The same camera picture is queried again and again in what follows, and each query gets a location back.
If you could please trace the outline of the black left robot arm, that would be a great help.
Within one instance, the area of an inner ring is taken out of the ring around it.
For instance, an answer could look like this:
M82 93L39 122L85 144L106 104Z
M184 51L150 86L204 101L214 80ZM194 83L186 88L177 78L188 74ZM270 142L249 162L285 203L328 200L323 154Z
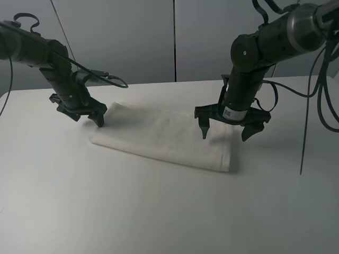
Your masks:
M33 30L21 29L16 20L19 17L21 13L14 16L14 21L1 22L1 59L38 68L55 91L49 99L58 105L58 112L74 121L86 115L102 127L107 106L90 96L85 83L107 77L108 73L85 67L73 72L66 46Z

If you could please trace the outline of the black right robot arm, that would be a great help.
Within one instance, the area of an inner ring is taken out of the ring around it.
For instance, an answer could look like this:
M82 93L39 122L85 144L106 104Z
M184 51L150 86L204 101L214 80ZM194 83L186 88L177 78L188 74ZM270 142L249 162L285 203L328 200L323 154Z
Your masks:
M203 135L207 135L210 120L242 126L243 140L263 131L271 114L260 107L253 108L252 104L267 71L279 62L319 48L324 49L324 59L314 94L318 99L329 99L327 70L338 57L338 1L324 5L292 4L285 8L279 8L274 1L267 4L280 17L270 22L267 12L257 1L253 2L263 24L255 33L239 35L233 42L230 51L233 68L230 75L223 76L218 103L194 110Z

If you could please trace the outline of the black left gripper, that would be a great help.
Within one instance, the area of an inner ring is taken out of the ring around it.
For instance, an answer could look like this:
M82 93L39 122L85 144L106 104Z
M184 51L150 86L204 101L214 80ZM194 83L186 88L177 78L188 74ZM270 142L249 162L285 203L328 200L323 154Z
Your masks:
M56 91L49 97L57 104L57 111L78 122L82 115L88 115L97 127L104 125L104 113L107 106L92 98L88 92L77 92L70 89Z

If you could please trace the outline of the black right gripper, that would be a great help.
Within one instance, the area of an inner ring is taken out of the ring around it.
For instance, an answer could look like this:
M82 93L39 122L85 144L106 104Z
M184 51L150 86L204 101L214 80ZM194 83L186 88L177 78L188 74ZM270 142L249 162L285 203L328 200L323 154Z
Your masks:
M242 141L248 140L253 135L264 130L264 124L271 119L271 114L264 110L250 107L247 111L235 111L218 104L197 106L194 117L198 118L198 125L202 131L202 138L207 138L210 120L224 122L230 125L245 126L242 131Z

